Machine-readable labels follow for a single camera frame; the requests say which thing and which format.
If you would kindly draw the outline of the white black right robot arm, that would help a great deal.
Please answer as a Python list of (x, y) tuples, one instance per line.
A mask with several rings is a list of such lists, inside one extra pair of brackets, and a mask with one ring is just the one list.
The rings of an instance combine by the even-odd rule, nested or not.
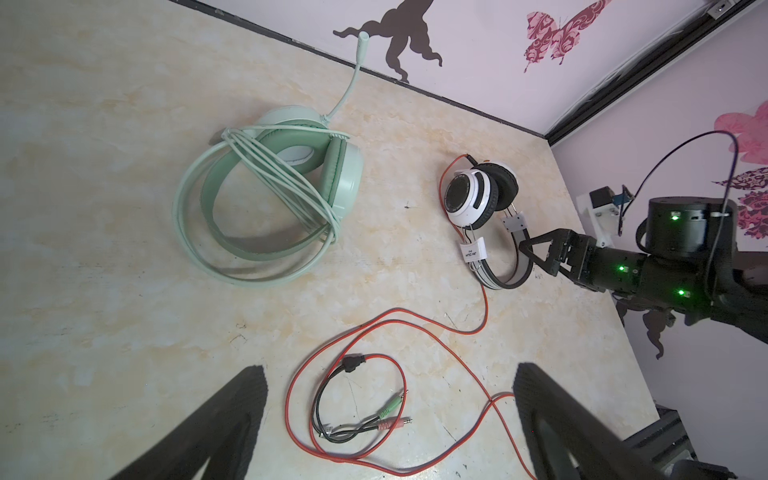
[(636, 238), (639, 252), (600, 247), (595, 238), (556, 229), (524, 240), (523, 255), (552, 276), (597, 292), (637, 300), (648, 309), (676, 311), (686, 324), (713, 320), (767, 339), (767, 287), (749, 283), (748, 271), (765, 253), (735, 262), (735, 202), (706, 197), (657, 197)]

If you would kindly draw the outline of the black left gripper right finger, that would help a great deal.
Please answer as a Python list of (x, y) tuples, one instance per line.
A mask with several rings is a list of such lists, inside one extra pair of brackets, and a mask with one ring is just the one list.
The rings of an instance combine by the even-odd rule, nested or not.
[(514, 395), (539, 479), (662, 479), (544, 370), (518, 365)]

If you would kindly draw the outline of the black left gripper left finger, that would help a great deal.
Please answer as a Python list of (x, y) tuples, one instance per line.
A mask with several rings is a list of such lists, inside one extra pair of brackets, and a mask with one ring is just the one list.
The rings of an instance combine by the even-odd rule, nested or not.
[(243, 479), (268, 397), (262, 366), (238, 373), (116, 479)]

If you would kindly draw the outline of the mint green headphones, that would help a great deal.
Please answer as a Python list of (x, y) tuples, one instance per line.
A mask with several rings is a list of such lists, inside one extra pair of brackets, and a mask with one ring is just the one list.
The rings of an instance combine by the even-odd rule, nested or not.
[(364, 160), (327, 114), (303, 106), (225, 128), (184, 173), (174, 229), (189, 259), (239, 286), (277, 286), (307, 273), (339, 240)]

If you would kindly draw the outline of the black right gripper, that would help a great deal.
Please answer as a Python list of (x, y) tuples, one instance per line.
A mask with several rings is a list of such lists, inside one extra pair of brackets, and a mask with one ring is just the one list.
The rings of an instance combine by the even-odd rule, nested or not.
[(609, 247), (598, 247), (595, 238), (578, 234), (573, 230), (558, 228), (547, 233), (523, 240), (522, 252), (533, 252), (540, 244), (549, 244), (555, 252), (541, 258), (535, 253), (529, 258), (543, 271), (556, 277), (565, 276), (585, 289), (603, 292), (630, 292), (630, 252)]

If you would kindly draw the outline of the white black headphones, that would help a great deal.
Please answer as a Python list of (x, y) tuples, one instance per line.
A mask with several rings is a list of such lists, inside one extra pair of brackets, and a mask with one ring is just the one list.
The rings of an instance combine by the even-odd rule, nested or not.
[[(470, 154), (457, 158), (469, 166), (457, 169), (453, 178), (444, 185), (442, 175), (438, 184), (440, 203), (448, 221), (459, 234), (461, 257), (475, 278), (491, 290), (515, 290), (521, 287), (533, 270), (533, 261), (521, 252), (521, 245), (530, 238), (527, 222), (514, 206), (520, 187), (517, 176), (503, 163), (477, 161)], [(488, 263), (488, 252), (483, 237), (477, 232), (503, 213), (502, 224), (510, 235), (515, 252), (515, 264), (510, 277), (498, 277)]]

